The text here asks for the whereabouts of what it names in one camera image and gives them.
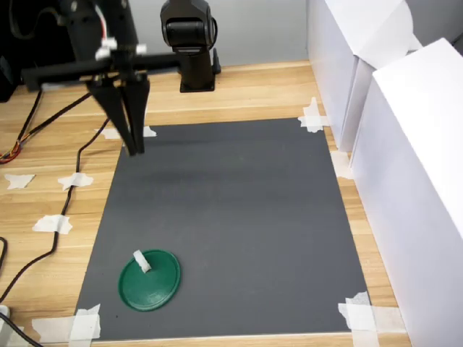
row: green plastic lid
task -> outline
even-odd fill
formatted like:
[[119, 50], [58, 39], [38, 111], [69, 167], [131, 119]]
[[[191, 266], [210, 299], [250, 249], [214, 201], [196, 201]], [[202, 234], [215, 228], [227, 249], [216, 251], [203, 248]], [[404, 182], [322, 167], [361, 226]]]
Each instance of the green plastic lid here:
[[151, 270], [144, 273], [132, 258], [119, 277], [119, 295], [131, 309], [147, 312], [162, 307], [174, 296], [180, 284], [180, 264], [167, 251], [142, 253]]

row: white tape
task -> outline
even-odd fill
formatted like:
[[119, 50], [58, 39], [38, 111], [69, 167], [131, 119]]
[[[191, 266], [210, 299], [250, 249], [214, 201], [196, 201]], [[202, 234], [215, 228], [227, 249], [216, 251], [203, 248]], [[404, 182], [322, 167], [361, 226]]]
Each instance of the white tape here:
[[158, 135], [156, 134], [156, 132], [151, 130], [150, 127], [144, 127], [143, 128], [143, 137], [156, 137], [156, 136], [158, 136]]
[[[10, 327], [8, 327], [11, 330], [11, 335], [9, 337], [9, 340], [6, 345], [6, 347], [28, 347], [29, 343], [25, 339], [23, 339], [21, 336], [16, 334], [16, 332], [13, 331]], [[21, 331], [24, 331], [24, 327], [18, 327]]]
[[347, 153], [335, 150], [331, 152], [331, 161], [333, 161], [336, 177], [344, 177], [345, 179], [353, 179], [352, 170], [349, 164], [349, 156]]
[[33, 231], [53, 233], [58, 231], [60, 234], [69, 234], [72, 229], [69, 217], [65, 215], [45, 215], [33, 226]]
[[72, 176], [58, 179], [58, 182], [63, 185], [63, 190], [66, 190], [70, 186], [90, 186], [93, 183], [93, 177], [87, 176], [85, 173], [75, 172], [72, 174]]
[[146, 260], [146, 258], [143, 256], [143, 253], [138, 250], [133, 253], [133, 257], [135, 258], [135, 261], [138, 263], [138, 265], [141, 267], [142, 271], [144, 273], [147, 273], [149, 270], [151, 270], [151, 266]]
[[115, 128], [106, 128], [104, 129], [101, 134], [104, 136], [105, 139], [107, 140], [115, 140], [115, 139], [120, 139], [121, 135], [115, 130]]
[[10, 175], [6, 174], [5, 179], [9, 181], [7, 189], [22, 189], [25, 188], [35, 177], [35, 175]]
[[352, 342], [354, 347], [380, 347], [378, 333], [375, 331], [353, 330]]
[[[105, 139], [107, 140], [115, 140], [115, 139], [120, 139], [121, 135], [119, 135], [118, 131], [115, 128], [107, 128], [104, 129], [101, 134], [104, 136]], [[143, 137], [156, 137], [157, 134], [153, 130], [151, 130], [150, 127], [146, 126], [143, 128]]]
[[400, 310], [371, 306], [367, 292], [346, 298], [338, 310], [352, 331], [354, 347], [379, 347], [378, 333], [407, 333]]
[[304, 116], [299, 117], [301, 128], [307, 128], [308, 132], [319, 132], [323, 127], [329, 127], [328, 117], [320, 116], [317, 98], [312, 98], [309, 107], [304, 107]]
[[41, 336], [41, 343], [68, 343], [71, 347], [89, 347], [100, 338], [100, 305], [79, 309], [72, 317], [32, 320], [33, 329]]

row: wooden table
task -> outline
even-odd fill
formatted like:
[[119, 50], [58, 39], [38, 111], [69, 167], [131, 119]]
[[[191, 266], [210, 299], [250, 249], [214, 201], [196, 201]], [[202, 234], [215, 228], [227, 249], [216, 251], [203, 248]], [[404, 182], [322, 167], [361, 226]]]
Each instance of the wooden table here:
[[[214, 93], [179, 93], [178, 74], [152, 76], [146, 124], [193, 124], [217, 121], [295, 118], [315, 96], [323, 105], [308, 61], [225, 68]], [[70, 87], [45, 92], [34, 124], [47, 119], [78, 99], [85, 88]], [[0, 104], [0, 148], [6, 150], [28, 115], [35, 99], [20, 87], [6, 104]], [[53, 234], [32, 232], [44, 215], [59, 214], [66, 198], [57, 179], [75, 172], [76, 153], [103, 123], [105, 115], [88, 99], [31, 139], [20, 157], [0, 167], [0, 235], [9, 241], [9, 252], [0, 277], [3, 292], [17, 271], [51, 248]], [[336, 150], [325, 128], [331, 150]], [[103, 213], [121, 148], [120, 140], [99, 137], [82, 155], [82, 171], [95, 181], [77, 188], [68, 216], [73, 229], [61, 236], [51, 257], [30, 268], [3, 303], [13, 320], [33, 338], [31, 319], [74, 314], [93, 242]], [[4, 174], [36, 174], [26, 189], [7, 190]], [[365, 217], [355, 184], [339, 179], [339, 186], [368, 285], [372, 304], [396, 307], [396, 300], [375, 239]], [[382, 346], [410, 346], [406, 334], [380, 336]], [[112, 346], [114, 343], [99, 343]], [[350, 333], [265, 336], [249, 338], [181, 339], [123, 342], [121, 346], [352, 346]]]

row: white box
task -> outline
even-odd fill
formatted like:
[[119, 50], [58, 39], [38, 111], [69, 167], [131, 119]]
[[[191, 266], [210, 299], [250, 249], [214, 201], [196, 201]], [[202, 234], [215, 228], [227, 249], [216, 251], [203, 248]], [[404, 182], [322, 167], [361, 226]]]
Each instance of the white box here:
[[446, 40], [373, 73], [352, 171], [415, 347], [463, 346], [462, 133]]
[[307, 5], [310, 62], [336, 145], [350, 152], [375, 68], [420, 47], [411, 13], [403, 0], [308, 0]]

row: gray paper sheet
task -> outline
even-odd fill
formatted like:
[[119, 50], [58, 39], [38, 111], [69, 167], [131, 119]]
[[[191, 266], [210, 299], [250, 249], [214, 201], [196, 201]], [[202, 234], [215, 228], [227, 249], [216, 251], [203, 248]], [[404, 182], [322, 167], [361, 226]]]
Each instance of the gray paper sheet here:
[[[323, 132], [296, 119], [153, 127], [121, 152], [77, 308], [101, 304], [101, 339], [349, 331], [366, 291]], [[126, 307], [119, 274], [141, 249], [182, 266], [174, 298]]]

